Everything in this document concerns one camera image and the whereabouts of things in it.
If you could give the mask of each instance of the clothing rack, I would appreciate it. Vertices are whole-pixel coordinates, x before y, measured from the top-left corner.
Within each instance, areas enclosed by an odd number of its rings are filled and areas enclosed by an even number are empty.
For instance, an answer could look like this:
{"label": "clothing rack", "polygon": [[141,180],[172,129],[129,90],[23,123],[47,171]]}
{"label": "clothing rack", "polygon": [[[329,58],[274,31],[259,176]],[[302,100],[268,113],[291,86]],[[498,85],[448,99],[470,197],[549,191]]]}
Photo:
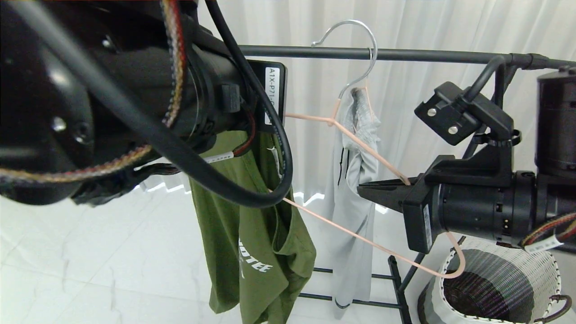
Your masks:
{"label": "clothing rack", "polygon": [[[337,47],[305,47],[305,46],[254,46],[241,45],[240,49],[245,56],[267,56],[267,57],[287,57],[287,58],[321,58],[321,59],[360,59],[370,60],[370,50],[367,48],[337,48]],[[499,54],[488,52],[465,52],[465,51],[436,51],[436,50],[395,50],[389,48],[378,49],[379,61],[406,61],[406,62],[443,62],[443,63],[469,63],[487,64],[493,57],[501,55],[506,59],[506,67],[496,73],[495,93],[503,93],[510,84],[517,69],[537,70],[537,69],[558,69],[562,66],[573,66],[574,62],[558,59],[549,59],[540,54]],[[502,103],[498,98],[493,99],[502,108]],[[464,158],[471,157],[476,150],[477,144],[470,142]],[[425,254],[419,253],[414,262],[420,264]],[[411,266],[404,280],[398,272],[396,258],[388,258],[391,275],[372,274],[373,278],[392,280],[396,292],[397,304],[382,303],[373,301],[354,300],[353,304],[397,308],[400,310],[402,324],[412,324],[410,312],[406,302],[404,292],[408,284],[416,273],[417,267]],[[315,272],[332,273],[331,269],[314,268]],[[312,293],[301,293],[301,297],[332,300],[326,295]]]}

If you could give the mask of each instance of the laundry basket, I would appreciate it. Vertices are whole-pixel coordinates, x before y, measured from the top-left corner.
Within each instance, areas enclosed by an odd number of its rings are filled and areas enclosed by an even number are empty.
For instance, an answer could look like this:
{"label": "laundry basket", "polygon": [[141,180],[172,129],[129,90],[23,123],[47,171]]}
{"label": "laundry basket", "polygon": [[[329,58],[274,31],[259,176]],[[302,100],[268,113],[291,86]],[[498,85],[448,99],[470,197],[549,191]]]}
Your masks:
{"label": "laundry basket", "polygon": [[[420,294],[422,324],[544,323],[560,294],[560,272],[549,252],[521,249],[467,237],[461,245],[464,273],[454,279],[434,277]],[[452,251],[441,269],[456,271]]]}

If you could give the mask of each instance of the white label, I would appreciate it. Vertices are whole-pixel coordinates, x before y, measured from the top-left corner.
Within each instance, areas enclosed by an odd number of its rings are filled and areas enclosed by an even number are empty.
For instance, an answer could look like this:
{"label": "white label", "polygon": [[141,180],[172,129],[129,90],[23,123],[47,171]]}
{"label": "white label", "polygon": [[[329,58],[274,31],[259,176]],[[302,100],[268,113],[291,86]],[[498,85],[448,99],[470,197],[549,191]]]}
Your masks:
{"label": "white label", "polygon": [[231,159],[234,157],[234,153],[233,152],[226,152],[223,154],[218,154],[215,156],[209,156],[209,157],[205,157],[204,161],[208,162],[208,163],[214,163],[214,162],[218,162],[218,161],[224,161],[227,159]]}
{"label": "white label", "polygon": [[429,249],[432,247],[432,228],[430,226],[430,211],[428,210],[428,205],[424,206],[422,212],[424,213],[424,226],[426,227],[426,244]]}
{"label": "white label", "polygon": [[528,253],[538,253],[541,251],[550,250],[551,248],[555,248],[563,244],[564,243],[558,241],[556,235],[552,235],[547,239],[543,239],[542,241],[525,246],[524,250]]}
{"label": "white label", "polygon": [[[280,69],[277,67],[266,68],[266,95],[270,98],[270,102],[276,112],[278,112],[278,104],[280,103]],[[268,114],[264,113],[264,123],[272,125]]]}

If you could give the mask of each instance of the silver screw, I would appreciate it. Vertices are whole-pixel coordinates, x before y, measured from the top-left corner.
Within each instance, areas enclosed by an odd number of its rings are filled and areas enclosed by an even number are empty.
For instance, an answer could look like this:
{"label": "silver screw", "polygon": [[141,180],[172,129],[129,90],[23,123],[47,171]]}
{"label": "silver screw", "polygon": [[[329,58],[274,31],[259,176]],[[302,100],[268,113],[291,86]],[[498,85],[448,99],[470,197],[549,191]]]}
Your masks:
{"label": "silver screw", "polygon": [[64,121],[64,119],[56,116],[52,120],[52,129],[55,132],[60,133],[61,131],[66,129],[66,122]]}
{"label": "silver screw", "polygon": [[112,43],[108,39],[103,40],[102,45],[106,48],[112,48]]}

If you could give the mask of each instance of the garment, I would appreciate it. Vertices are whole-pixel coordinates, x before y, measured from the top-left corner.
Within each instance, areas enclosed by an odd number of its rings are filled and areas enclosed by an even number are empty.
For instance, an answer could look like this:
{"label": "garment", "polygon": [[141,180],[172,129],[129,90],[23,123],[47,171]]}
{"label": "garment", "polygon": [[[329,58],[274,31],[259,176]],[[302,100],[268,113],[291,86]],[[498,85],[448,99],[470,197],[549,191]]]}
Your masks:
{"label": "garment", "polygon": [[[221,133],[203,156],[230,151],[246,138],[242,131]],[[250,152],[212,166],[242,187],[266,193],[279,183],[274,155],[268,150],[274,147],[279,145],[273,135],[259,133]],[[243,324],[286,323],[316,259],[298,209],[285,202],[248,208],[193,180],[191,187],[212,281],[212,310],[225,312],[240,303]]]}
{"label": "garment", "polygon": [[[370,112],[365,89],[351,91],[353,102],[339,113],[339,122],[376,150],[380,121]],[[325,191],[325,217],[372,240],[375,204],[358,195],[360,183],[377,180],[378,160],[342,132],[336,132],[331,162],[332,176]],[[372,279],[372,246],[342,231],[329,230],[334,273],[334,317],[342,318],[353,299],[369,300]]]}

